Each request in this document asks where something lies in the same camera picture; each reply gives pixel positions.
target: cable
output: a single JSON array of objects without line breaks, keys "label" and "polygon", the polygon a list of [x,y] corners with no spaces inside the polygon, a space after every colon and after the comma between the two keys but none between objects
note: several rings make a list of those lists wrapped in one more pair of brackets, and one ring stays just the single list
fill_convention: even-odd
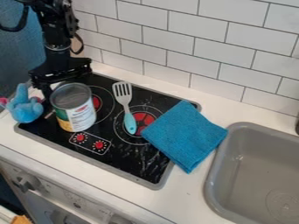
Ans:
[{"label": "cable", "polygon": [[80,54],[81,52],[83,52],[84,50],[84,43],[83,43],[83,39],[81,38],[81,36],[79,36],[77,33],[74,34],[75,38],[79,40],[79,42],[81,43],[81,47],[80,49],[75,52],[72,47],[71,47],[71,52],[74,53],[74,54]]},{"label": "cable", "polygon": [[19,32],[19,31],[23,30],[27,24],[28,11],[29,11],[29,6],[24,5],[22,17],[18,21],[17,26],[6,27],[6,26],[3,26],[0,24],[0,30],[3,30],[5,32]]}]

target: spatula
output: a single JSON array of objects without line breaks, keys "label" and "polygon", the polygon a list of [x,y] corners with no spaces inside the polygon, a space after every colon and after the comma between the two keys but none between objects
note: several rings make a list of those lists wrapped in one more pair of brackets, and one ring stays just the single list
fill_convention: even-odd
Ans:
[{"label": "spatula", "polygon": [[123,106],[125,116],[123,118],[125,128],[129,134],[134,135],[137,130],[136,120],[129,111],[129,103],[132,100],[132,86],[126,81],[116,82],[112,85],[115,99]]}]

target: can label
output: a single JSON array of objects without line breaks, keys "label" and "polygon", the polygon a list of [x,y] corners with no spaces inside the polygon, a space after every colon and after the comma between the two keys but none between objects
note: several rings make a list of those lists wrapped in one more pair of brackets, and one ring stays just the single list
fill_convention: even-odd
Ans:
[{"label": "can label", "polygon": [[60,127],[70,132],[86,130],[90,128],[96,120],[94,104],[91,98],[78,108],[55,108],[55,110]]}]

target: white tile wall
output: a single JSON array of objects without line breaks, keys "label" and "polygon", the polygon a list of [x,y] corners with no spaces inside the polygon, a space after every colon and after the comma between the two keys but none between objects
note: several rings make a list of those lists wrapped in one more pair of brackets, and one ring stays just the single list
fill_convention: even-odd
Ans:
[{"label": "white tile wall", "polygon": [[245,87],[258,88],[275,93],[281,77],[268,73],[255,72],[237,66],[222,65],[219,79],[239,84]]},{"label": "white tile wall", "polygon": [[191,88],[212,95],[222,96],[231,100],[239,101],[244,88],[221,80],[214,80],[193,74],[191,77]]},{"label": "white tile wall", "polygon": [[169,30],[204,39],[224,41],[227,22],[206,17],[196,17],[184,13],[170,13]]},{"label": "white tile wall", "polygon": [[257,52],[253,69],[299,80],[299,59]]},{"label": "white tile wall", "polygon": [[254,50],[197,38],[194,55],[236,66],[250,67],[254,59]]},{"label": "white tile wall", "polygon": [[167,66],[213,78],[217,77],[219,70],[218,62],[199,59],[177,52],[168,52]]},{"label": "white tile wall", "polygon": [[142,27],[139,24],[131,24],[107,17],[97,17],[97,22],[101,33],[137,42],[142,41]]},{"label": "white tile wall", "polygon": [[295,49],[294,49],[294,51],[292,53],[292,57],[294,57],[296,59],[299,59],[299,41],[298,40],[297,40]]},{"label": "white tile wall", "polygon": [[297,116],[299,111],[299,101],[250,88],[245,90],[243,102],[291,116]]},{"label": "white tile wall", "polygon": [[162,81],[168,81],[173,84],[188,87],[190,74],[166,66],[159,66],[149,62],[144,63],[144,74]]},{"label": "white tile wall", "polygon": [[167,28],[166,10],[124,2],[118,2],[117,5],[120,20],[140,25],[153,26],[160,29]]},{"label": "white tile wall", "polygon": [[143,4],[172,11],[198,13],[198,0],[143,0]]},{"label": "white tile wall", "polygon": [[280,31],[299,33],[299,8],[271,4],[265,26]]},{"label": "white tile wall", "polygon": [[115,0],[73,0],[77,11],[85,11],[95,15],[116,18]]},{"label": "white tile wall", "polygon": [[133,73],[143,74],[143,62],[118,53],[102,51],[105,64],[120,67]]},{"label": "white tile wall", "polygon": [[299,89],[299,80],[290,80],[290,79],[283,78],[282,84],[280,85],[277,94],[299,99],[298,89]]},{"label": "white tile wall", "polygon": [[262,26],[268,3],[248,0],[200,0],[199,15]]},{"label": "white tile wall", "polygon": [[74,0],[74,8],[94,60],[299,111],[299,0]]},{"label": "white tile wall", "polygon": [[290,55],[296,42],[296,35],[231,23],[226,42],[266,52]]},{"label": "white tile wall", "polygon": [[141,45],[122,39],[122,54],[160,65],[166,65],[166,51],[153,46]]},{"label": "white tile wall", "polygon": [[86,45],[95,46],[115,53],[121,52],[120,41],[118,38],[85,30],[80,30],[79,34],[84,39]]},{"label": "white tile wall", "polygon": [[143,41],[151,46],[159,46],[181,53],[192,53],[194,38],[169,31],[143,27]]},{"label": "white tile wall", "polygon": [[298,0],[259,0],[259,1],[275,3],[275,4],[287,4],[292,6],[299,6]]},{"label": "white tile wall", "polygon": [[84,56],[91,58],[92,60],[102,62],[101,50],[99,48],[91,47],[89,45],[84,46]]},{"label": "white tile wall", "polygon": [[141,2],[141,0],[126,0],[126,2],[131,2],[134,4],[139,4]]},{"label": "white tile wall", "polygon": [[95,15],[76,11],[75,16],[80,21],[79,22],[80,28],[83,28],[83,29],[86,29],[89,31],[93,31],[93,32],[97,32]]}]

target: gray sink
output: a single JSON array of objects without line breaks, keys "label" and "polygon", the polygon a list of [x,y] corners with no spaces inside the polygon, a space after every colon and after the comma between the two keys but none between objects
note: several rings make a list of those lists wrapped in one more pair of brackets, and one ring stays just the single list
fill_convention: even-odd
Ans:
[{"label": "gray sink", "polygon": [[231,125],[205,182],[205,199],[239,224],[299,223],[299,136]]}]

